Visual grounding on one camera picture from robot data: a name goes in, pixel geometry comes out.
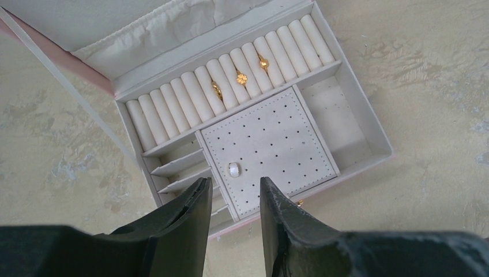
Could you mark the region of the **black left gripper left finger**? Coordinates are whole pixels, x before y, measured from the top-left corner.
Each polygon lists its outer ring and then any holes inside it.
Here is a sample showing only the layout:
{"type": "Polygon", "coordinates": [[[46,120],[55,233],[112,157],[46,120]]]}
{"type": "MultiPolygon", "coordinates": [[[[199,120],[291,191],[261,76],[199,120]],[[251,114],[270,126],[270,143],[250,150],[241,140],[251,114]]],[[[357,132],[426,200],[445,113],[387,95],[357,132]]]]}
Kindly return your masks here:
{"type": "Polygon", "coordinates": [[[1,227],[2,276],[202,276],[212,181],[110,234],[71,226],[1,227]]]}

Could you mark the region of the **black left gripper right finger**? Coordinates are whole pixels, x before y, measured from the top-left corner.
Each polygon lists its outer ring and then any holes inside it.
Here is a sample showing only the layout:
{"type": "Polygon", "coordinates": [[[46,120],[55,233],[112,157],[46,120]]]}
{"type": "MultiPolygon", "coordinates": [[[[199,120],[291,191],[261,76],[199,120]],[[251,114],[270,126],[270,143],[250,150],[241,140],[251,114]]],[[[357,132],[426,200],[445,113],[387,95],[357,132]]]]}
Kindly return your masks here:
{"type": "Polygon", "coordinates": [[[260,180],[267,276],[487,276],[488,242],[459,231],[338,231],[260,180]]]}

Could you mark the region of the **gold hoop earring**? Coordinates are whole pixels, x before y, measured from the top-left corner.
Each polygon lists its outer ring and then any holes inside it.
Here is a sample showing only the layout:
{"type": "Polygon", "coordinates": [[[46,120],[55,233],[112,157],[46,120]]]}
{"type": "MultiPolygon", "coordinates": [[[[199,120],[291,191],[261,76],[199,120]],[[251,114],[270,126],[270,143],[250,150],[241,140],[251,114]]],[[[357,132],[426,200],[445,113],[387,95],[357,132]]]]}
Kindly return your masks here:
{"type": "Polygon", "coordinates": [[[217,84],[217,82],[215,82],[215,81],[212,80],[211,81],[211,86],[213,87],[217,98],[219,100],[223,101],[223,95],[222,95],[221,89],[220,89],[219,85],[217,84]]]}
{"type": "Polygon", "coordinates": [[[236,69],[236,82],[242,86],[246,86],[247,84],[247,76],[236,69]]]}
{"type": "Polygon", "coordinates": [[[259,66],[261,67],[261,69],[265,71],[265,73],[268,73],[269,61],[266,58],[264,58],[261,54],[258,54],[258,58],[259,58],[259,66]]]}

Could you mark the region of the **pink jewelry box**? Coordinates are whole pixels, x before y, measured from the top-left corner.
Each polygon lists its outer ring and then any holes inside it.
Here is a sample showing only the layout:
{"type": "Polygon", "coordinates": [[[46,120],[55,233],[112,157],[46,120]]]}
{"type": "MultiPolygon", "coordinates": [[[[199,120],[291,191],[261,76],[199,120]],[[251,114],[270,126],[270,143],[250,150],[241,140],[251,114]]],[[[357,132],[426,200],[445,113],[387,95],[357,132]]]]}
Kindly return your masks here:
{"type": "Polygon", "coordinates": [[[2,1],[1,30],[114,98],[157,205],[211,178],[209,238],[259,218],[261,177],[302,202],[393,153],[316,1],[2,1]]]}

